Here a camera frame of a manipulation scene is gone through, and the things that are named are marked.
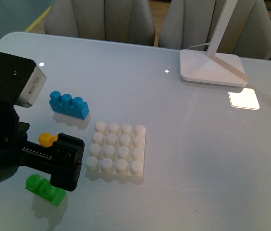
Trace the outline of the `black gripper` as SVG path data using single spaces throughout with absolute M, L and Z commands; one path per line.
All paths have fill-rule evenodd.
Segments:
M 29 155 L 46 159 L 50 153 L 46 147 L 27 140 L 30 125 L 20 122 L 13 105 L 0 103 L 0 183 L 12 177 L 19 166 L 28 166 Z M 76 137 L 60 133 L 53 143 L 53 169 L 50 184 L 74 191 L 80 177 L 85 143 Z

